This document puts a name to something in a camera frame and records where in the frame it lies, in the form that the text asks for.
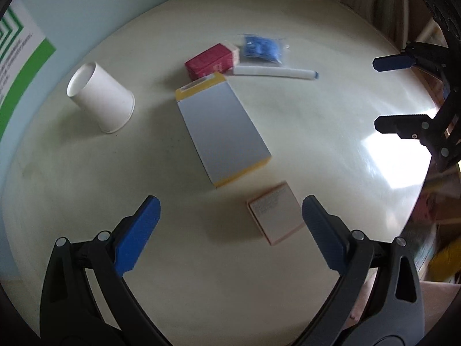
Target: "white box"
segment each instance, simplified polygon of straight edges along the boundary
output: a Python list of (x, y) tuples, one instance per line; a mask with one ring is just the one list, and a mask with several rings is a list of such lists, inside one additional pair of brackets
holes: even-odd
[(221, 73), (178, 89), (176, 100), (195, 149), (216, 188), (270, 160), (266, 144)]
[(286, 182), (248, 201), (247, 206), (271, 246), (305, 226), (301, 207)]

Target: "white tube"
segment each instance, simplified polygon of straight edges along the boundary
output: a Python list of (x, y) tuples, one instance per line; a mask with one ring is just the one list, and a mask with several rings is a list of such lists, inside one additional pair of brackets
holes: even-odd
[(121, 129), (135, 108), (133, 94), (95, 62), (77, 70), (67, 86), (67, 95), (107, 134)]
[(234, 66), (236, 76), (282, 76), (288, 78), (319, 79), (319, 73), (313, 70), (290, 69), (275, 66)]

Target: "blue object in bag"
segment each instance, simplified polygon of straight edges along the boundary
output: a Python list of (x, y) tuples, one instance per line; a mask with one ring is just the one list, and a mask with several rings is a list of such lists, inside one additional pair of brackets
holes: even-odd
[(279, 40), (262, 38), (256, 35), (245, 35), (242, 54), (252, 59), (282, 63), (283, 46)]

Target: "green stripe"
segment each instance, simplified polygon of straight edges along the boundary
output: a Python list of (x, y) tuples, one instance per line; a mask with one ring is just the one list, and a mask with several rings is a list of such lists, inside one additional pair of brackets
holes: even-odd
[(7, 39), (10, 37), (11, 33), (13, 32), (13, 30), (11, 30), (11, 27), (8, 23), (6, 23), (6, 20), (4, 20), (2, 18), (2, 20), (0, 20), (0, 22), (2, 22), (5, 26), (6, 26), (6, 29), (8, 30), (8, 33), (6, 34), (5, 38), (3, 39), (2, 43), (0, 44), (0, 50), (1, 48), (3, 47), (4, 43), (7, 41)]
[(3, 38), (3, 35), (5, 35), (5, 32), (1, 29), (1, 26), (0, 26), (0, 40), (1, 38)]
[(13, 19), (13, 21), (15, 22), (15, 24), (18, 25), (18, 30), (16, 31), (16, 33), (14, 34), (13, 38), (10, 40), (10, 42), (8, 43), (8, 45), (6, 46), (5, 48), (5, 51), (2, 53), (2, 55), (0, 56), (0, 62), (3, 60), (3, 57), (5, 57), (6, 53), (8, 52), (8, 49), (10, 49), (10, 46), (11, 44), (14, 43), (14, 41), (16, 40), (16, 38), (18, 37), (19, 33), (22, 31), (22, 29), (24, 28), (22, 26), (22, 24), (20, 23), (19, 19), (15, 16), (15, 14), (13, 13), (13, 11), (8, 8), (8, 12), (10, 13), (10, 17)]
[(22, 94), (54, 51), (55, 48), (48, 39), (43, 40), (17, 75), (0, 107), (0, 139)]

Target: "red box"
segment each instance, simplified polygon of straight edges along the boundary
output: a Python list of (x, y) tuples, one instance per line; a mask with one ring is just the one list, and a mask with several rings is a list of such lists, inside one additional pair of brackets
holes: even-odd
[(191, 80), (210, 75), (215, 71), (224, 73), (239, 62), (239, 49), (229, 42), (219, 43), (185, 63)]

